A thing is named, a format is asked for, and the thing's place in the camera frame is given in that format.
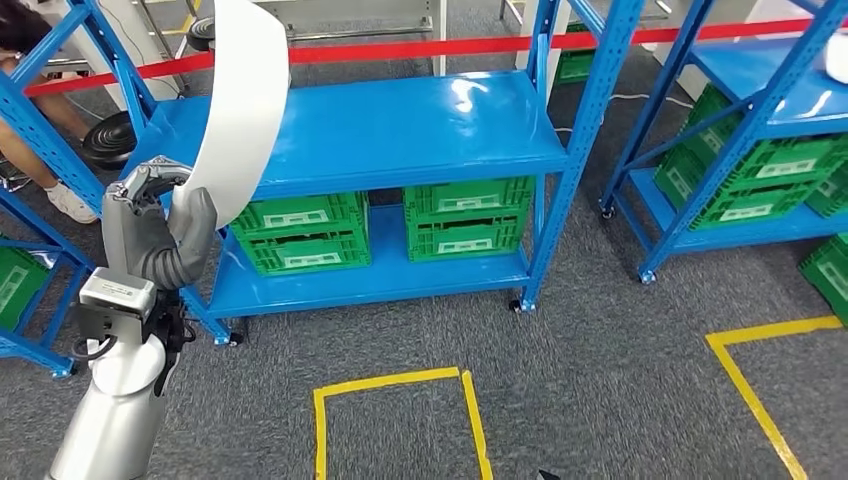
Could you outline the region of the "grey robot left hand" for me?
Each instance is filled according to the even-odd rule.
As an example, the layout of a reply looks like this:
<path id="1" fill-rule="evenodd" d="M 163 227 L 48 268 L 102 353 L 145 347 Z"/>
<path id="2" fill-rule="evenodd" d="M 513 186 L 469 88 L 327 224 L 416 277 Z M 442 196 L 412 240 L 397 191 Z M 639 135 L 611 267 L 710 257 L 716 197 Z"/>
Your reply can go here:
<path id="1" fill-rule="evenodd" d="M 184 206 L 173 204 L 169 211 L 160 201 L 190 174 L 190 167 L 157 156 L 106 188 L 101 223 L 110 268 L 162 290 L 178 290 L 202 276 L 217 222 L 209 192 L 193 190 Z"/>

